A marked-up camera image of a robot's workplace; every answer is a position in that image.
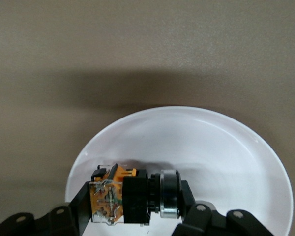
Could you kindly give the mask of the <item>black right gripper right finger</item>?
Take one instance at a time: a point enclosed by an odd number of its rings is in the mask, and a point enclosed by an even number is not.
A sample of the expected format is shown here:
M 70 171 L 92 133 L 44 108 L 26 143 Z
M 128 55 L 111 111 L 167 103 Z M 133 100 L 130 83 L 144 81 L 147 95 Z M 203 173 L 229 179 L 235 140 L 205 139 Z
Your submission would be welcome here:
M 273 235 L 250 212 L 235 209 L 221 215 L 208 203 L 195 201 L 187 181 L 181 182 L 178 209 L 182 222 L 174 236 L 271 236 Z

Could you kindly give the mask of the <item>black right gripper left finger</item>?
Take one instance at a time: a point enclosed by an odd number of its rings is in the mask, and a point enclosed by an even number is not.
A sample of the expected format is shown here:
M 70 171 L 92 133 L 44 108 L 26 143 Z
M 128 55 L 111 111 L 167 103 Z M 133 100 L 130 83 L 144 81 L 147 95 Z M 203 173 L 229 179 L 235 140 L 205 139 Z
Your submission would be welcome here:
M 28 212 L 16 213 L 0 223 L 0 236 L 81 236 L 91 219 L 89 182 L 68 204 L 35 219 Z

